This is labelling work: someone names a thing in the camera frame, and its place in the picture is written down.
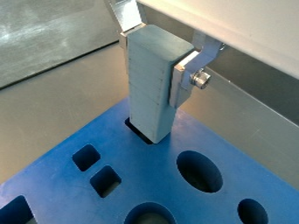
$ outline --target metal surface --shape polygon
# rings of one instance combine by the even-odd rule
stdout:
[[[138,0],[299,79],[296,0]]]
[[[234,69],[242,71],[250,67],[253,70],[254,64],[234,65]],[[209,86],[204,91],[192,90],[181,109],[299,190],[299,127],[214,72],[218,65],[213,66],[214,70],[205,68],[210,75]]]
[[[0,88],[117,40],[101,0],[0,5]]]
[[[105,0],[105,4],[118,32],[126,32],[142,23],[136,0]]]
[[[144,6],[144,14],[149,25],[158,26],[174,36],[192,42],[193,29],[190,27],[146,6]]]
[[[208,67],[299,125],[299,80],[226,47]]]
[[[172,134],[152,145],[126,118],[121,101],[0,185],[0,208],[24,195],[41,224],[128,224],[148,211],[172,224],[241,223],[242,213],[258,223],[260,214],[269,223],[297,223],[299,192],[193,118],[177,111]],[[258,206],[246,208],[246,199]],[[20,212],[0,215],[10,220]]]
[[[200,52],[193,51],[182,59],[172,70],[172,87],[169,95],[169,104],[178,108],[190,96],[193,74],[202,69],[217,57],[221,43],[212,37],[204,35],[193,37],[194,45],[200,47]]]
[[[126,35],[132,32],[134,32],[136,30],[138,30],[140,28],[145,27],[145,24],[141,23],[140,25],[137,25],[134,28],[132,28],[129,31],[122,31],[118,34],[118,45],[120,47],[124,49],[124,55],[126,57]]]

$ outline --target round hole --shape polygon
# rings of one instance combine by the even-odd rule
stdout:
[[[174,224],[174,220],[164,206],[146,202],[132,209],[125,224]]]
[[[198,152],[186,150],[176,160],[185,181],[200,191],[214,193],[222,185],[220,170]]]
[[[244,224],[266,224],[266,210],[252,199],[242,199],[237,204],[237,217]]]

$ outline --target stainless steel panel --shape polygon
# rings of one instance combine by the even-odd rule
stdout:
[[[209,68],[299,125],[299,80],[226,47]]]
[[[0,0],[0,88],[116,40],[102,0]]]
[[[210,68],[205,72],[209,85],[192,90],[181,109],[299,189],[299,127]]]

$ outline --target blue foam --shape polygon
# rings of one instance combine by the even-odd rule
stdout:
[[[268,223],[299,223],[299,192],[192,117],[177,110],[170,134],[148,145],[124,124],[128,114],[124,100],[0,185],[1,224],[20,195],[38,224],[128,224],[142,211],[176,224],[241,223],[244,199],[262,206]],[[185,181],[177,157],[209,177],[217,167],[216,192]]]

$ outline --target rectangular slot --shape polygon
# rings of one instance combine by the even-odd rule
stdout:
[[[90,178],[89,183],[100,198],[105,198],[120,185],[121,179],[110,166],[106,165]]]
[[[146,136],[141,133],[141,131],[134,127],[134,125],[129,122],[129,117],[125,119],[125,126],[136,133],[136,135],[141,138],[141,140],[146,144],[152,144],[153,142],[146,138]]]
[[[86,144],[73,155],[72,161],[84,172],[97,161],[100,160],[100,155],[97,150],[90,144]]]
[[[33,213],[28,206],[24,196],[16,197],[0,209],[0,223],[4,223],[4,224],[36,223],[36,220],[33,218]]]

